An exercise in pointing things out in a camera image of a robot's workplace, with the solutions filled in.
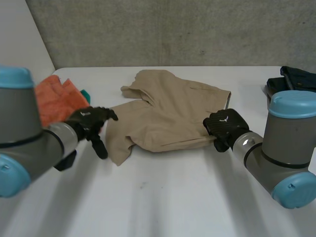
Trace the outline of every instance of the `concrete wall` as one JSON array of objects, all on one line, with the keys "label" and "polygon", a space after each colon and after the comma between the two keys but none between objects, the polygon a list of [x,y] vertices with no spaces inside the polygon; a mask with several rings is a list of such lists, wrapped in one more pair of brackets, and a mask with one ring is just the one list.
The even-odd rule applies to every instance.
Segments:
[{"label": "concrete wall", "polygon": [[27,0],[56,68],[289,65],[316,72],[315,0]]},{"label": "concrete wall", "polygon": [[30,69],[35,82],[55,71],[25,0],[0,0],[0,64]]}]

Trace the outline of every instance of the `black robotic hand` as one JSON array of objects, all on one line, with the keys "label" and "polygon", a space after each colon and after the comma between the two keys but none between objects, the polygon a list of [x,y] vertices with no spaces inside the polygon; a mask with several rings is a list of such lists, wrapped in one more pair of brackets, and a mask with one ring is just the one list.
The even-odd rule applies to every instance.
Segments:
[{"label": "black robotic hand", "polygon": [[214,146],[218,152],[225,152],[238,137],[250,132],[246,121],[233,109],[219,110],[204,119],[203,125],[209,135],[216,137]]},{"label": "black robotic hand", "polygon": [[65,123],[75,130],[78,141],[83,139],[91,141],[98,157],[105,159],[108,157],[108,152],[100,139],[99,132],[108,119],[118,120],[113,110],[101,107],[87,107],[76,110],[66,119]]}]

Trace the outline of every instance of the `black ring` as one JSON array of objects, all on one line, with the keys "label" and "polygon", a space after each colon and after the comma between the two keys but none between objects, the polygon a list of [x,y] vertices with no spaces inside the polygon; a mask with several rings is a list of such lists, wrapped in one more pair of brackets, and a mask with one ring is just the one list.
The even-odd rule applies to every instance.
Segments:
[{"label": "black ring", "polygon": [[275,159],[272,159],[268,157],[263,151],[261,151],[261,155],[264,159],[271,162],[272,164],[284,167],[284,168],[290,168],[290,169],[304,169],[310,165],[311,162],[307,162],[305,164],[290,164],[290,163],[284,163]]},{"label": "black ring", "polygon": [[46,130],[46,129],[45,129],[44,131],[47,132],[47,133],[49,133],[50,135],[52,135],[53,137],[55,137],[55,138],[57,139],[57,141],[58,141],[59,144],[60,144],[61,151],[62,151],[62,153],[63,153],[63,155],[64,155],[65,147],[64,147],[63,142],[60,140],[60,138],[59,138],[55,133],[53,133],[53,132],[50,131],[50,130]]},{"label": "black ring", "polygon": [[250,155],[250,153],[257,147],[261,146],[262,145],[262,142],[260,143],[257,143],[256,145],[252,146],[248,151],[247,153],[245,154],[245,157],[243,159],[243,165],[247,168],[247,159],[248,159],[248,156]]},{"label": "black ring", "polygon": [[25,145],[27,143],[36,141],[37,139],[42,137],[42,135],[43,135],[43,132],[40,132],[38,135],[35,135],[33,137],[30,137],[30,138],[27,138],[27,139],[24,139],[24,140],[21,140],[21,141],[9,142],[9,143],[1,143],[0,144],[0,149]]}]

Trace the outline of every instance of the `clothing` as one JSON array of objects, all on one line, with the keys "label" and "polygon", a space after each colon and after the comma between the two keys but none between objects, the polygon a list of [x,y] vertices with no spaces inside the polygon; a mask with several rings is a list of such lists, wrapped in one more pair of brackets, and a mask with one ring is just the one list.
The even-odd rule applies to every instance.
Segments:
[{"label": "clothing", "polygon": [[209,145],[215,137],[202,122],[223,109],[230,95],[165,70],[142,70],[121,91],[125,98],[138,100],[112,108],[118,121],[108,121],[106,148],[116,165],[128,158],[134,144],[152,152]]},{"label": "clothing", "polygon": [[38,84],[35,94],[42,126],[64,121],[75,110],[89,106],[69,79],[61,84],[56,75],[51,75]]},{"label": "clothing", "polygon": [[284,90],[316,92],[316,74],[287,66],[281,67],[280,74],[284,77],[268,79],[269,96]]}]

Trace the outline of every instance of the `white wall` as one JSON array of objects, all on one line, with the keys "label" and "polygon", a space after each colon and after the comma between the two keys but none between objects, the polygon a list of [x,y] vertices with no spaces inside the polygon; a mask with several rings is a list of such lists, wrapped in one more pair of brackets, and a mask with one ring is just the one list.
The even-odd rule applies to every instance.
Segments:
[{"label": "white wall", "polygon": [[55,71],[24,0],[0,0],[0,64],[28,68],[35,82]]}]

